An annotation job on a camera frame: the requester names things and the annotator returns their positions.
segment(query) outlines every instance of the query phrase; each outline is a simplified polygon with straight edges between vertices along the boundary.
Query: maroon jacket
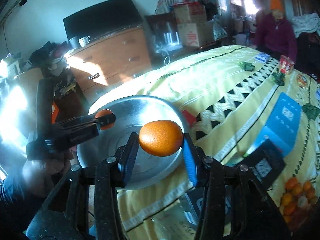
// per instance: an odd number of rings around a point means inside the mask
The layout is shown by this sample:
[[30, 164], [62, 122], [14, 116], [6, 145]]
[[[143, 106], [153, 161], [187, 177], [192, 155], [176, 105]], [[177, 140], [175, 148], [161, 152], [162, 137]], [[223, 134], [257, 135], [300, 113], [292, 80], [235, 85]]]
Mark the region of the maroon jacket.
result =
[[271, 13], [267, 14], [257, 26], [253, 44], [265, 45], [296, 62], [297, 41], [287, 19], [282, 19], [277, 23]]

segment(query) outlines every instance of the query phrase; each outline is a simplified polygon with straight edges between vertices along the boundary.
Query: small blue package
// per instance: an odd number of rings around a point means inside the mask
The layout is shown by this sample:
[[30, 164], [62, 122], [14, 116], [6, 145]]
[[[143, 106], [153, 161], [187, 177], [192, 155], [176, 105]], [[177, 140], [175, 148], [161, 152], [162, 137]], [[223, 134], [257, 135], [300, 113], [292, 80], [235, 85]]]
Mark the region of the small blue package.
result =
[[267, 63], [270, 59], [270, 55], [260, 52], [255, 59], [259, 62], [262, 62], [263, 64]]
[[300, 116], [301, 106], [285, 93], [281, 93], [265, 126], [247, 153], [252, 153], [266, 139], [270, 139], [282, 156], [287, 156], [297, 138]]

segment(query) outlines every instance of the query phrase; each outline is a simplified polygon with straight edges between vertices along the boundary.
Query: white mug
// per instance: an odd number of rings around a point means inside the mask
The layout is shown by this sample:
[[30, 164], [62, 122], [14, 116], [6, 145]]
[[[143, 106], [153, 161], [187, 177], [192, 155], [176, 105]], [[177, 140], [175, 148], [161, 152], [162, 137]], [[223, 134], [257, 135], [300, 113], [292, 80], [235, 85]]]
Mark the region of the white mug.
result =
[[84, 47], [85, 45], [87, 45], [89, 43], [89, 41], [90, 41], [90, 36], [86, 36], [86, 37], [79, 39], [80, 46]]

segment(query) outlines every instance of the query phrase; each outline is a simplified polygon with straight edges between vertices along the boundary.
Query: cable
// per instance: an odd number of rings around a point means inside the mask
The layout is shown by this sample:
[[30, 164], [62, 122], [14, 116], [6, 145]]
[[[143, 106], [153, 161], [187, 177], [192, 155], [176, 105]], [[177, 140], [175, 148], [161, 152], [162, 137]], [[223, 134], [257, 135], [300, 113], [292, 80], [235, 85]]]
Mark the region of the cable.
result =
[[162, 57], [165, 57], [165, 58], [164, 58], [164, 61], [163, 61], [163, 64], [164, 64], [164, 65], [170, 64], [170, 62], [171, 62], [170, 54], [169, 54], [169, 52], [168, 52], [167, 50], [163, 49], [162, 43], [160, 43], [160, 46], [159, 46], [158, 44], [156, 44], [156, 36], [153, 36], [153, 43], [154, 43], [154, 45], [156, 46], [156, 48], [157, 48], [159, 51], [162, 51], [162, 53], [161, 53], [161, 54], [162, 54]]
[[90, 214], [90, 215], [92, 215], [92, 216], [93, 216], [93, 218], [94, 218], [94, 215], [93, 215], [89, 210], [88, 210], [88, 212], [89, 212], [89, 214]]
[[10, 51], [9, 51], [8, 45], [7, 45], [7, 38], [5, 37], [5, 32], [4, 32], [4, 23], [2, 24], [2, 27], [3, 27], [3, 35], [4, 35], [4, 40], [5, 40], [5, 46], [7, 47], [8, 54], [10, 54]]

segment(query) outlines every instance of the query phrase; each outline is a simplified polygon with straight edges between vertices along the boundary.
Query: window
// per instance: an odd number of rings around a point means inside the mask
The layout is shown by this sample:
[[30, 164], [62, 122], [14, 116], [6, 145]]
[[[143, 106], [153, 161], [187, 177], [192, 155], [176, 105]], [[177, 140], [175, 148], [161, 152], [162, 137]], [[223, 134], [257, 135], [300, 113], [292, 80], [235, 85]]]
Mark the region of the window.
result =
[[249, 15], [256, 14], [257, 11], [259, 11], [253, 3], [253, 0], [244, 0], [244, 7], [246, 13]]

